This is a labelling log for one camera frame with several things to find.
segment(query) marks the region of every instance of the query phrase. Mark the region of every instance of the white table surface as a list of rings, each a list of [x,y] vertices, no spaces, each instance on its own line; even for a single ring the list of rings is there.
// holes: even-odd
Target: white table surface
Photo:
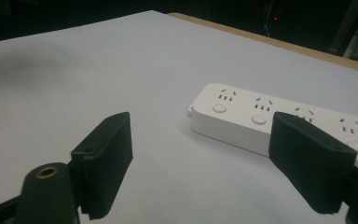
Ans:
[[[154,11],[6,40],[0,203],[130,111],[134,160],[109,215],[91,223],[344,223],[345,204],[316,214],[268,158],[190,129],[186,110],[213,82],[358,116],[358,71]]]

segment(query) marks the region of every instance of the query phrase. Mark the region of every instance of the power outlet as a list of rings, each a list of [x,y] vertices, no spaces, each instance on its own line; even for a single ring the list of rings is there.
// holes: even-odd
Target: power outlet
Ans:
[[[214,83],[202,90],[188,111],[195,132],[263,156],[269,155],[276,111],[299,116],[358,152],[358,117],[313,105]]]

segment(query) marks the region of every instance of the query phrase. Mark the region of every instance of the dark background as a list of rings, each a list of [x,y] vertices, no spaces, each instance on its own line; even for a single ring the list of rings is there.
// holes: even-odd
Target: dark background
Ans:
[[[8,0],[0,40],[60,30],[146,10],[179,12],[327,52],[351,0]],[[345,37],[345,48],[358,17]]]

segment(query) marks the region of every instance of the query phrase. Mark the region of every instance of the white power strip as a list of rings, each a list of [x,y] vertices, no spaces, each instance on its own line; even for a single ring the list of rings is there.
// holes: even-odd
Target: white power strip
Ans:
[[[358,151],[358,117],[313,105],[223,84],[210,84],[188,110],[191,128],[196,133],[263,156],[269,155],[272,117],[276,111],[300,116]]]

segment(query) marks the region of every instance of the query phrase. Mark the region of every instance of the table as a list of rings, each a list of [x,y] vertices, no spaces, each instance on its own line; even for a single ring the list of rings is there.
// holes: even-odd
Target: table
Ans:
[[[0,42],[0,203],[131,113],[134,160],[112,211],[81,223],[344,223],[314,213],[265,157],[194,133],[213,82],[358,116],[358,70],[147,11]]]

